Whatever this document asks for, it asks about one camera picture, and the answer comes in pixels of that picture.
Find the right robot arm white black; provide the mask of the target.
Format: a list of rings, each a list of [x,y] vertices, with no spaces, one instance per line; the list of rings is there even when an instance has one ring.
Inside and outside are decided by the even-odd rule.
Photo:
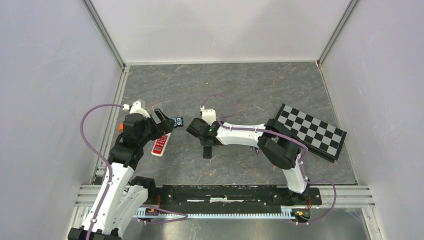
[[[199,139],[204,147],[204,158],[212,156],[215,146],[241,145],[259,149],[270,163],[282,169],[293,203],[302,204],[309,198],[309,179],[301,168],[302,154],[306,154],[308,148],[278,120],[269,119],[259,125],[236,125],[194,118],[186,131]]]

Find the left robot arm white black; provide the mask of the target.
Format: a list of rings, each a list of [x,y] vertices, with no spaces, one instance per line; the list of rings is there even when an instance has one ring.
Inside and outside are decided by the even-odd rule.
[[[69,240],[120,240],[137,209],[157,198],[155,181],[132,178],[144,155],[144,146],[173,131],[175,121],[160,109],[156,122],[143,108],[130,107],[119,125],[119,135],[105,164],[107,171],[99,193],[80,227],[71,228]]]

